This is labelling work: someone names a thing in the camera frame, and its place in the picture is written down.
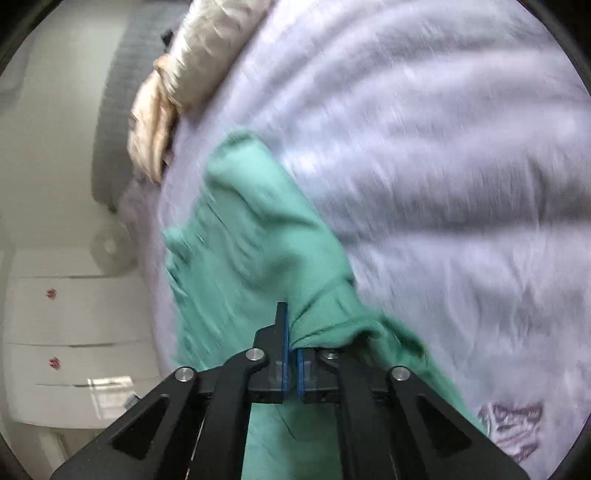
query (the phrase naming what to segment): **white cabinet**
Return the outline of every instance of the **white cabinet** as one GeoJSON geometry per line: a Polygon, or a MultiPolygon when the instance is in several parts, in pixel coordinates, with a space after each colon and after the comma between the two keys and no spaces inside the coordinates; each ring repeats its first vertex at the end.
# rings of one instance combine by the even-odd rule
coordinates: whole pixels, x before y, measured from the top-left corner
{"type": "Polygon", "coordinates": [[[137,274],[52,277],[46,262],[36,277],[36,265],[9,279],[4,368],[11,416],[52,429],[102,429],[131,395],[142,397],[161,381],[147,289],[137,274]]]}

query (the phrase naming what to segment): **pillow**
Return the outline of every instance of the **pillow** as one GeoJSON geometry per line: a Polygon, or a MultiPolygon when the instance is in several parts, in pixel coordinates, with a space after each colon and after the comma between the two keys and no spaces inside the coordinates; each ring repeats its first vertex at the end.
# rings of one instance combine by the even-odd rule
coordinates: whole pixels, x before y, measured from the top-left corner
{"type": "Polygon", "coordinates": [[[161,72],[181,111],[203,103],[226,76],[271,0],[194,0],[161,72]]]}

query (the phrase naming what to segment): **green towel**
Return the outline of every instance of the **green towel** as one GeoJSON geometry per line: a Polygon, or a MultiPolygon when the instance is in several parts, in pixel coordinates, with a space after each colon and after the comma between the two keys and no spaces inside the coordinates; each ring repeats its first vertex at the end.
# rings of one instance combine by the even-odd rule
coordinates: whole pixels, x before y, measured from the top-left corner
{"type": "MultiPolygon", "coordinates": [[[[222,365],[252,346],[255,332],[272,323],[276,303],[286,301],[291,348],[360,339],[384,369],[409,367],[482,428],[418,336],[359,301],[339,241],[253,134],[232,134],[215,149],[193,217],[164,235],[179,310],[179,364],[222,365]]],[[[340,477],[331,406],[253,406],[244,479],[340,477]]]]}

